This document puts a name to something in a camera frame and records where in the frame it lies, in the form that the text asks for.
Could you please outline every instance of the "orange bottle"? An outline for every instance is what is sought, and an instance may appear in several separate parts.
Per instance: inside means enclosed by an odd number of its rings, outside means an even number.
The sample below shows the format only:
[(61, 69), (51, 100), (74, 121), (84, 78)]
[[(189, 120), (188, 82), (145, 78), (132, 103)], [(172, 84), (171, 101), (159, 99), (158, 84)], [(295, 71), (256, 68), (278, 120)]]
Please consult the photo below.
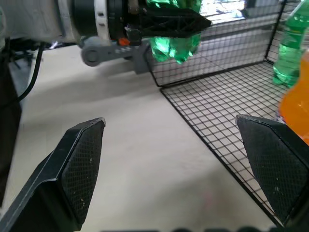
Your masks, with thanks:
[(309, 145), (309, 50), (301, 60), (300, 78), (284, 96), (279, 113), (281, 120)]

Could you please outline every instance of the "crushed plastic bottle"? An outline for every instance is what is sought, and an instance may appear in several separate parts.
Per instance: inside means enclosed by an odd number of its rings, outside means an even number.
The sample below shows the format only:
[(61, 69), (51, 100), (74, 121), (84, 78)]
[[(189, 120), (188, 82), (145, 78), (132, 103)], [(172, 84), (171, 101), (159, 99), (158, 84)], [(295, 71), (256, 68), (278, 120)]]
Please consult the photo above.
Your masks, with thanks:
[[(201, 0), (147, 0), (147, 6), (190, 8), (199, 13), (201, 2)], [(200, 41), (200, 34), (189, 38), (152, 37), (150, 45), (156, 60), (166, 61), (173, 58), (178, 63), (183, 63), (197, 52)]]

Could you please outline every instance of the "black wire grid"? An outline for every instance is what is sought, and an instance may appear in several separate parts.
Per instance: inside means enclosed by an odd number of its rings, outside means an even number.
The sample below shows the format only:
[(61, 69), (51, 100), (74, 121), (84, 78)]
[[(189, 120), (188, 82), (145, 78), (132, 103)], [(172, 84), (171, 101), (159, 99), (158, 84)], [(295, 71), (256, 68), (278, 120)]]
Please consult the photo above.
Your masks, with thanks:
[(280, 226), (254, 178), (235, 117), (275, 118), (286, 88), (272, 83), (272, 66), (278, 58), (284, 22), (300, 0), (249, 2), (238, 9), (242, 18), (217, 24), (213, 20), (214, 25), (202, 33), (199, 52), (187, 62), (155, 63), (151, 51), (146, 58), (166, 99)]

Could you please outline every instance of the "white table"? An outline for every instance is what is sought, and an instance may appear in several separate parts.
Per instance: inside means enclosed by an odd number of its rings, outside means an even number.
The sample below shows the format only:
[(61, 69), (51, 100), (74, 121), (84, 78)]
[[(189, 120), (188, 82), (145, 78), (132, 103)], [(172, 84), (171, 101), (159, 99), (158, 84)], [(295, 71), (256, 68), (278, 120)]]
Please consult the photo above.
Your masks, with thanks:
[(25, 102), (4, 208), (64, 132), (105, 117), (100, 171), (84, 232), (179, 227), (267, 229), (272, 222), (130, 62), (90, 68), (78, 47), (47, 51)]

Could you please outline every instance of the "green plastic bottle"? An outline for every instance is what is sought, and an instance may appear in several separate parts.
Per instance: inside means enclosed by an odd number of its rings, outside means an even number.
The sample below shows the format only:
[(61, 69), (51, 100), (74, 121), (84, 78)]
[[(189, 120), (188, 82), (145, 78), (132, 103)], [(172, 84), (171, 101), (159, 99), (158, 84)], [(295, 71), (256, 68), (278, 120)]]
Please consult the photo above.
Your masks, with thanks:
[(309, 0), (303, 0), (285, 23), (274, 65), (274, 83), (292, 87), (299, 78), (300, 61), (306, 50), (305, 38), (309, 35)]
[[(147, 0), (147, 6), (190, 8), (199, 13), (201, 2), (202, 0)], [(152, 37), (150, 45), (156, 60), (166, 61), (174, 58), (178, 63), (183, 63), (197, 52), (200, 41), (200, 34), (190, 38)]]

